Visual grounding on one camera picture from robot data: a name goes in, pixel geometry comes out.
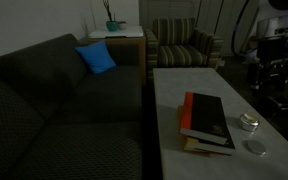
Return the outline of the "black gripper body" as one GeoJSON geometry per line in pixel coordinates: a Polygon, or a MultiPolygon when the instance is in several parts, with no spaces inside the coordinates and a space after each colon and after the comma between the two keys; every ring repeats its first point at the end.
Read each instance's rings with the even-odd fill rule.
{"type": "Polygon", "coordinates": [[[248,81],[253,92],[259,92],[267,81],[275,84],[277,91],[283,91],[288,83],[288,38],[267,38],[258,41],[257,63],[248,68],[248,81]]]}

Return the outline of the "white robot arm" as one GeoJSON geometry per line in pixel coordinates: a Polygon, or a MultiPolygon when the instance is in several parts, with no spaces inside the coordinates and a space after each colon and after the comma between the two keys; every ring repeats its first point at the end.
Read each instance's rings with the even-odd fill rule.
{"type": "Polygon", "coordinates": [[[254,92],[265,81],[283,91],[288,83],[288,0],[259,0],[255,34],[242,53],[248,65],[247,81],[254,92]]]}

